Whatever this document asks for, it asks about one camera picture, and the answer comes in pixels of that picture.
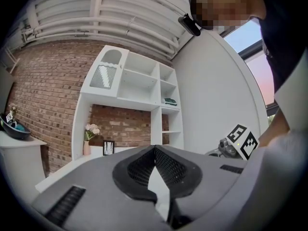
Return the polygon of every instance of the ceiling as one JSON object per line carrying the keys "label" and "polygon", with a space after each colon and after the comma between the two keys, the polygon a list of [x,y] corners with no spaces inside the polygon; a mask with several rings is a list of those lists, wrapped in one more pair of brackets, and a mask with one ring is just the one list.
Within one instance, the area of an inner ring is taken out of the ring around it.
{"label": "ceiling", "polygon": [[171,60],[192,37],[178,23],[188,0],[30,0],[6,46],[76,38],[96,39]]}

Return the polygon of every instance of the vase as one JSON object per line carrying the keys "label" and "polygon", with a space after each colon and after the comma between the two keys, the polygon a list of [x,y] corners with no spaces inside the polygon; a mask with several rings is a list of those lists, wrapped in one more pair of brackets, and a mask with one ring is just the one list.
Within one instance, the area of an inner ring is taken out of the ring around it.
{"label": "vase", "polygon": [[91,148],[89,146],[89,141],[84,141],[83,143],[83,154],[88,156],[91,154]]}

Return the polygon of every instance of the black bowl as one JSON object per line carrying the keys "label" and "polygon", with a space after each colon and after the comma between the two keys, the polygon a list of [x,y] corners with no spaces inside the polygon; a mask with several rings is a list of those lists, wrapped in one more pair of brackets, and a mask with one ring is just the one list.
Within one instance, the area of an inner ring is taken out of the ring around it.
{"label": "black bowl", "polygon": [[6,133],[14,138],[14,139],[18,139],[18,140],[24,140],[26,138],[28,138],[31,134],[31,131],[26,128],[24,125],[20,124],[19,122],[17,122],[17,124],[20,124],[24,127],[25,131],[20,131],[20,130],[17,130],[15,128],[12,128],[11,126],[9,126],[7,123],[6,123],[6,115],[4,114],[1,114],[0,116],[0,120],[3,122],[3,129],[4,131],[6,131]]}

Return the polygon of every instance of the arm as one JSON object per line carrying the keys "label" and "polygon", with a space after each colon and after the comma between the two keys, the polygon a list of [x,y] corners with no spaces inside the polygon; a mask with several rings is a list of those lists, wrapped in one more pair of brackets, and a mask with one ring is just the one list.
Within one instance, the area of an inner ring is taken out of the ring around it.
{"label": "arm", "polygon": [[290,130],[289,125],[282,111],[279,109],[268,129],[266,129],[266,131],[260,136],[259,147],[267,146],[273,138],[285,134],[289,130]]}

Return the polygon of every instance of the white cabinet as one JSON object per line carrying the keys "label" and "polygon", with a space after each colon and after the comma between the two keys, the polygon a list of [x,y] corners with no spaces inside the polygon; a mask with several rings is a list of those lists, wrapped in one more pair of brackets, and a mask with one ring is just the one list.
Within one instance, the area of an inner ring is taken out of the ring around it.
{"label": "white cabinet", "polygon": [[[163,103],[164,98],[176,106]],[[91,104],[151,111],[151,144],[183,149],[180,95],[175,70],[160,62],[106,45],[93,62],[82,85],[72,131],[72,158],[82,156],[83,133]],[[169,131],[163,131],[162,114],[168,114]]]}

